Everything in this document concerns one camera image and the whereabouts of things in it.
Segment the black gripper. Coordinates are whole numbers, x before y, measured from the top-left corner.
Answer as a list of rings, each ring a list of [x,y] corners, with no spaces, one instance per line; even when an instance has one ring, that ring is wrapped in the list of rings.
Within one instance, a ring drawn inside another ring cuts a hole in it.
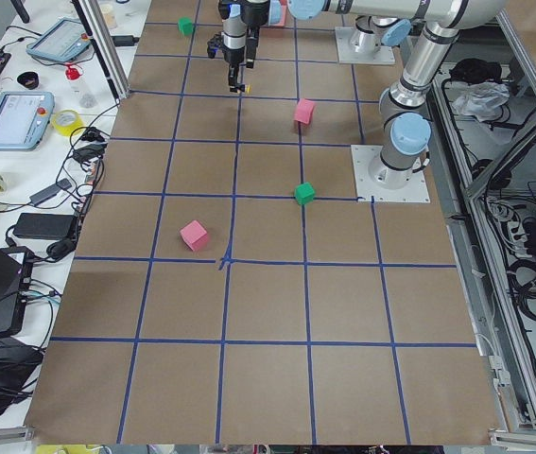
[[[240,81],[240,65],[229,64],[228,68],[228,86],[231,93],[243,93],[244,84]]]
[[[254,67],[260,30],[268,23],[268,0],[242,1],[241,20],[247,28],[246,32],[246,67]]]

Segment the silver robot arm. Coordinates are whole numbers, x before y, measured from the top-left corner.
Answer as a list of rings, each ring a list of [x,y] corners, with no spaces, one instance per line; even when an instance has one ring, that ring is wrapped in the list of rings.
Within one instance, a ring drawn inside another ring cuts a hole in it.
[[[223,55],[228,63],[228,87],[232,93],[247,93],[240,69],[252,69],[264,26],[276,26],[289,13],[298,20],[315,18],[325,1],[220,1],[217,9],[222,31],[207,42],[207,56]],[[386,48],[399,45],[411,30],[411,21],[393,17],[359,15],[347,45],[359,57],[376,58]]]
[[[430,84],[458,34],[486,24],[506,6],[504,1],[289,1],[287,8],[298,20],[308,21],[323,12],[353,13],[371,20],[387,19],[391,26],[404,20],[423,21],[400,78],[379,101],[384,122],[384,144],[368,167],[380,187],[398,190],[407,185],[413,166],[425,151],[431,127],[418,110]]]

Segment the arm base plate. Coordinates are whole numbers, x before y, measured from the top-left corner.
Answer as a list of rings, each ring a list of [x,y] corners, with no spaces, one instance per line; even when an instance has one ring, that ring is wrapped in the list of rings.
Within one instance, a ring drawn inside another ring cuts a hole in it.
[[[430,203],[424,172],[417,157],[411,169],[398,171],[381,160],[381,146],[351,145],[356,199],[363,202]]]
[[[361,31],[355,27],[337,26],[335,37],[339,63],[393,65],[391,46],[382,45],[383,31]]]

